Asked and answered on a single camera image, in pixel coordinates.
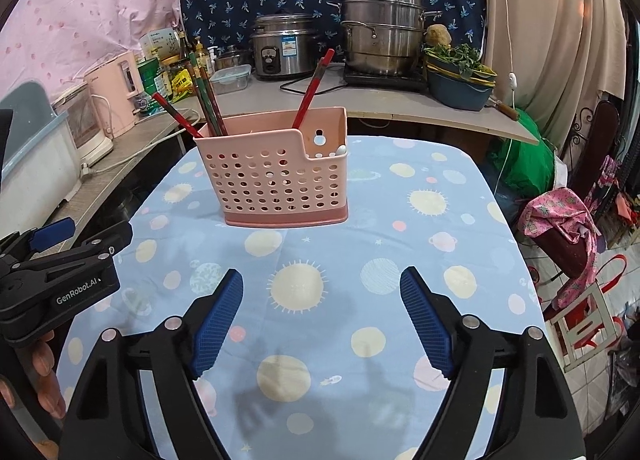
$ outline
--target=rice cooker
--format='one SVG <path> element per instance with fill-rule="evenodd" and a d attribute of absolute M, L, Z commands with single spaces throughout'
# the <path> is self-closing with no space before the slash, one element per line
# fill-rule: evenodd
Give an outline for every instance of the rice cooker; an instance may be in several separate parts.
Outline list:
<path fill-rule="evenodd" d="M 265 15 L 256 19 L 255 73 L 259 79 L 303 78 L 318 62 L 318 32 L 308 14 Z"/>

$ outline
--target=kitchen counter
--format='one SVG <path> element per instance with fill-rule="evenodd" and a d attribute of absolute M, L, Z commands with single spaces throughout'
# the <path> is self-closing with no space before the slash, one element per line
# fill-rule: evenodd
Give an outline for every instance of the kitchen counter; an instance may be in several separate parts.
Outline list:
<path fill-rule="evenodd" d="M 322 79 L 319 91 L 344 84 L 343 68 L 344 66 L 339 64 L 330 66 Z M 304 79 L 290 88 L 304 92 L 309 80 L 310 78 Z M 271 110 L 296 110 L 300 106 L 302 95 L 280 90 L 283 82 L 259 81 L 255 74 L 252 75 L 246 89 L 217 96 L 223 116 Z M 201 111 L 195 97 L 181 101 L 179 106 Z M 454 110 L 428 95 L 414 92 L 350 86 L 314 97 L 312 107 L 328 106 L 344 106 L 349 117 L 411 121 L 538 144 L 538 140 L 529 130 L 495 108 L 484 108 L 479 112 Z"/>
<path fill-rule="evenodd" d="M 189 106 L 180 104 L 178 108 L 189 108 Z M 195 114 L 188 116 L 183 112 L 183 115 L 192 122 L 197 119 Z M 98 161 L 92 169 L 105 169 L 119 163 L 137 151 L 143 150 L 148 145 L 169 135 L 177 127 L 178 123 L 169 114 L 165 113 L 143 119 L 128 132 L 114 139 L 111 153 Z M 70 217 L 76 223 L 76 233 L 72 238 L 48 249 L 41 255 L 50 255 L 71 249 L 76 238 L 98 211 L 98 208 L 149 151 L 150 149 L 143 151 L 133 159 L 109 171 L 88 177 L 72 199 L 61 205 L 48 220 L 48 223 L 52 223 Z"/>

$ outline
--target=white chair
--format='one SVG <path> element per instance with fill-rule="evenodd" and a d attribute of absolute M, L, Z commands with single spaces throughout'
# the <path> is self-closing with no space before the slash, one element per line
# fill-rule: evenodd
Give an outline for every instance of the white chair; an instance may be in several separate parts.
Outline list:
<path fill-rule="evenodd" d="M 565 316 L 590 296 L 591 312 L 580 323 L 569 329 L 564 319 Z M 599 326 L 604 326 L 604 329 L 601 329 L 602 342 L 597 343 L 595 348 L 578 357 L 575 352 L 575 346 Z M 588 361 L 618 339 L 616 325 L 609 314 L 609 309 L 597 281 L 580 294 L 568 307 L 565 307 L 549 321 L 546 321 L 546 330 L 551 348 L 565 373 Z M 566 355 L 562 353 L 562 344 L 564 344 Z"/>

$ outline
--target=human hand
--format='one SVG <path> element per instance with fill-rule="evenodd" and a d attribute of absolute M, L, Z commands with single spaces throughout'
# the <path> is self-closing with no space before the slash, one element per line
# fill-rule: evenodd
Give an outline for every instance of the human hand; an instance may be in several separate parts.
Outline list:
<path fill-rule="evenodd" d="M 47 341 L 53 339 L 53 331 L 48 332 L 40 338 L 31 349 L 31 362 L 40 378 L 36 384 L 36 392 L 38 401 L 45 411 L 49 412 L 54 418 L 63 418 L 66 413 L 65 399 L 60 392 L 60 385 L 56 373 L 53 371 L 55 359 L 53 352 Z M 0 393 L 9 408 L 15 406 L 15 396 L 9 386 L 0 380 Z M 58 457 L 58 446 L 51 442 L 45 441 L 35 445 L 38 450 L 47 458 L 54 460 Z"/>

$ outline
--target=light blue tablecloth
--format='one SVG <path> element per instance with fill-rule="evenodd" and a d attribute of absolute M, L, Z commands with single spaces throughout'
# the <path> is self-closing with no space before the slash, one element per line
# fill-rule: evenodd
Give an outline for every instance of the light blue tablecloth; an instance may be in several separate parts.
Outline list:
<path fill-rule="evenodd" d="M 420 141 L 348 142 L 349 219 L 279 231 L 226 226 L 191 150 L 133 217 L 133 242 L 116 257 L 120 291 L 76 317 L 58 369 L 66 399 L 104 328 L 149 331 L 235 268 L 242 305 L 196 384 L 232 460 L 410 460 L 447 381 L 404 309 L 400 272 L 415 265 L 433 291 L 494 329 L 520 333 L 543 319 L 471 158 Z M 501 379 L 494 372 L 469 458 L 484 451 Z M 143 380 L 161 453 L 175 458 Z"/>

